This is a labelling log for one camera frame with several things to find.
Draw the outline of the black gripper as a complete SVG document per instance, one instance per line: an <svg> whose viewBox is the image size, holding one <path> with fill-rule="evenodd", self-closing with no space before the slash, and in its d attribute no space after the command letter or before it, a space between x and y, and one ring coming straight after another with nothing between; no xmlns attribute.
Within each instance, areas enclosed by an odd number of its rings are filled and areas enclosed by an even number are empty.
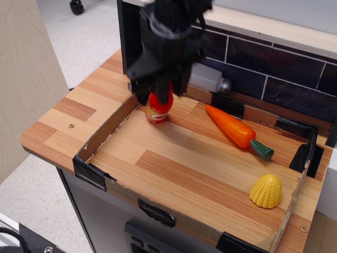
<svg viewBox="0 0 337 253"><path fill-rule="evenodd" d="M192 64L205 56L208 39L203 30L188 27L177 37L166 38L153 31L148 17L140 18L142 52L127 70L129 88L142 105L154 92L159 104L167 104L169 94L187 91Z"/></svg>

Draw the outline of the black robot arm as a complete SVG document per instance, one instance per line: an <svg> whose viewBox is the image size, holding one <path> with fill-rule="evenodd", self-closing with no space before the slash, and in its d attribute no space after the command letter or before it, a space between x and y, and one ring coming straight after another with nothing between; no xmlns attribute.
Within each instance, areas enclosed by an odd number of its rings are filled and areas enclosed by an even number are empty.
<svg viewBox="0 0 337 253"><path fill-rule="evenodd" d="M211 1L154 1L140 11L142 52L127 70L131 92L141 105L151 93L159 104L169 101L169 92L181 96L187 90L192 64L206 55L204 31L193 32Z"/></svg>

